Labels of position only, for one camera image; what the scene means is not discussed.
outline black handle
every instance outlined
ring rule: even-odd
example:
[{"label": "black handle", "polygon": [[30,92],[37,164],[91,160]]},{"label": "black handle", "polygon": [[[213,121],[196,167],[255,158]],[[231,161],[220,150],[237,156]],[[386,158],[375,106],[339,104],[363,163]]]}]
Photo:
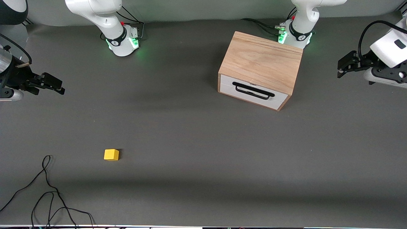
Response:
[{"label": "black handle", "polygon": [[[273,94],[273,93],[271,93],[271,92],[268,92],[268,91],[265,91],[265,90],[261,90],[261,89],[258,89],[258,88],[254,88],[254,87],[250,87],[250,86],[247,86],[247,85],[238,83],[238,82],[233,82],[232,84],[233,84],[234,86],[236,86],[236,90],[237,90],[238,92],[245,93],[245,94],[247,94],[247,95],[251,95],[251,96],[257,97],[257,98],[259,98],[259,99],[268,100],[270,97],[276,96],[275,94]],[[241,90],[241,89],[239,89],[239,88],[237,88],[237,87],[244,88],[244,89],[248,89],[248,90],[252,90],[252,91],[254,91],[254,92],[257,92],[257,93],[266,95],[267,97],[263,97],[263,96],[261,96],[261,95],[256,95],[256,94],[254,94],[253,92]]]}]

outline wood grain surface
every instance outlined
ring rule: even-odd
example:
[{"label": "wood grain surface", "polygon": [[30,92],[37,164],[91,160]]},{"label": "wood grain surface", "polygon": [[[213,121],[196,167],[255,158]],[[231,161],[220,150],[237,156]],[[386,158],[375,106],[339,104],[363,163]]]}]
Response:
[{"label": "wood grain surface", "polygon": [[300,48],[235,32],[219,75],[292,95],[301,57]]}]

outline yellow block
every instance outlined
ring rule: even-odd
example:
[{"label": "yellow block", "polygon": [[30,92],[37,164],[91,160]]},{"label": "yellow block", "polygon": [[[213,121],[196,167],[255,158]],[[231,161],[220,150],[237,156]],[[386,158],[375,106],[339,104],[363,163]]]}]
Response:
[{"label": "yellow block", "polygon": [[119,160],[119,151],[115,149],[105,150],[105,160],[107,161],[118,161]]}]

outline wooden drawer box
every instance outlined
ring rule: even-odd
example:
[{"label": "wooden drawer box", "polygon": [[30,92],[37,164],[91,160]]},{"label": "wooden drawer box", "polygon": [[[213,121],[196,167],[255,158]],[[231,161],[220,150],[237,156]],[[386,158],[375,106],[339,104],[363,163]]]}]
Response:
[{"label": "wooden drawer box", "polygon": [[302,49],[235,32],[218,75],[220,93],[279,111],[291,97]]}]

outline gray tabletop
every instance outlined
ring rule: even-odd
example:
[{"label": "gray tabletop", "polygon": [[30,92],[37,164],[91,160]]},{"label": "gray tabletop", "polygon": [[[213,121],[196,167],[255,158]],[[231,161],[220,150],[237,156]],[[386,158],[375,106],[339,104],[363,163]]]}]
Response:
[{"label": "gray tabletop", "polygon": [[[148,23],[122,58],[96,26],[29,27],[33,71],[62,79],[66,94],[0,104],[0,203],[52,154],[51,183],[98,224],[406,228],[407,91],[361,72],[336,78],[368,23],[399,18],[321,19],[280,112],[216,91],[234,31],[267,37],[253,23]],[[363,50],[387,29],[373,26]],[[121,159],[103,160],[108,148]],[[47,190],[41,176],[0,222],[29,224]]]}]

